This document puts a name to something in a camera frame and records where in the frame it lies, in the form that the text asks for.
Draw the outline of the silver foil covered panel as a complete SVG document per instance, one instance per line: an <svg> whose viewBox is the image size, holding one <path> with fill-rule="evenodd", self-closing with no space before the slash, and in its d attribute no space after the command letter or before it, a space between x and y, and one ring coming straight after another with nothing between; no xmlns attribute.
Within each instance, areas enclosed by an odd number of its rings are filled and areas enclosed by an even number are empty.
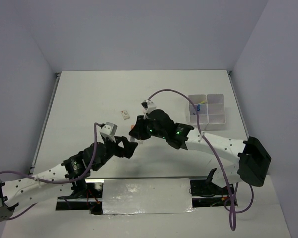
<svg viewBox="0 0 298 238"><path fill-rule="evenodd" d="M192 212L189 189L187 178L106 180L102 210L106 215Z"/></svg>

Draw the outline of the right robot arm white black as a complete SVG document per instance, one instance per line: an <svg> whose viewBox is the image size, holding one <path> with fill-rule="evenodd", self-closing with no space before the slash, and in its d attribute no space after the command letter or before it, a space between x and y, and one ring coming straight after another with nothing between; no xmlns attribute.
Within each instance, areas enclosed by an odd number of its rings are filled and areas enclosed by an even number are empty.
<svg viewBox="0 0 298 238"><path fill-rule="evenodd" d="M200 151L231 162L227 167L219 164L219 169L209 173L211 179L207 180L206 189L211 194L239 182L262 187L271 163L271 156L255 137L239 140L200 132L191 125L175 123L161 109L137 116L129 135L137 140L161 138L175 149Z"/></svg>

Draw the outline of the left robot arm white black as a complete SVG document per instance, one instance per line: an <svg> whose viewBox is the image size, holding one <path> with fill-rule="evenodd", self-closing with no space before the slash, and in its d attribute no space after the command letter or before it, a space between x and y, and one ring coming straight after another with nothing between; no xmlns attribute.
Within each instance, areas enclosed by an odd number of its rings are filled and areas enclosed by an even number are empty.
<svg viewBox="0 0 298 238"><path fill-rule="evenodd" d="M78 154L36 175L23 176L12 181L0 179L0 222L12 220L35 204L56 197L75 196L87 193L85 179L91 171L98 171L113 156L131 158L136 142L125 137L112 141L92 143Z"/></svg>

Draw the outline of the small white orange eraser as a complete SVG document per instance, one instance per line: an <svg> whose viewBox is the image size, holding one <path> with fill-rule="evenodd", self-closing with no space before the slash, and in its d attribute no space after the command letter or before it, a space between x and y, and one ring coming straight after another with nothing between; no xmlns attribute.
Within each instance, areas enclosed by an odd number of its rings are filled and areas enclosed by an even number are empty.
<svg viewBox="0 0 298 238"><path fill-rule="evenodd" d="M121 111L121 115L122 115L122 117L123 117L124 120L127 120L127 119L130 118L130 115L129 115L129 113L128 113L127 110L122 110Z"/></svg>

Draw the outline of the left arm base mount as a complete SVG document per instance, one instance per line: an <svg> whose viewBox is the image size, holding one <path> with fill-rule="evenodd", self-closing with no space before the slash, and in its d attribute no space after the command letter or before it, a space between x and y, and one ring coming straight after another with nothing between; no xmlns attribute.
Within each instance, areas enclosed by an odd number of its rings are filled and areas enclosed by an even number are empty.
<svg viewBox="0 0 298 238"><path fill-rule="evenodd" d="M58 197L56 211L87 211L91 215L103 215L104 182L87 182L85 193L74 196Z"/></svg>

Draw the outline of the white compartment organizer box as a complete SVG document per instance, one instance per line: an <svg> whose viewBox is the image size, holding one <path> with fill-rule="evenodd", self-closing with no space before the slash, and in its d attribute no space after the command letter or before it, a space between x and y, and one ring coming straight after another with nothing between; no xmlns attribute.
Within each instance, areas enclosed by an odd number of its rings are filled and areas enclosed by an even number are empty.
<svg viewBox="0 0 298 238"><path fill-rule="evenodd" d="M200 104L199 125L203 131L225 130L225 100L223 94L193 94L188 95L192 101L188 103L187 121L193 126L197 126L196 105L203 100L208 100L206 104Z"/></svg>

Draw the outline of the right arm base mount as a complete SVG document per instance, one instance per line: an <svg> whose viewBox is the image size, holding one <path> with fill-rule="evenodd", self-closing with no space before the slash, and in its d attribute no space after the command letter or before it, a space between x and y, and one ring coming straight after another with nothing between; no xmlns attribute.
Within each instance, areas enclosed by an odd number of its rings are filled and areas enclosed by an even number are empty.
<svg viewBox="0 0 298 238"><path fill-rule="evenodd" d="M193 208L231 205L228 188L207 183L205 179L190 180L189 193L192 196Z"/></svg>

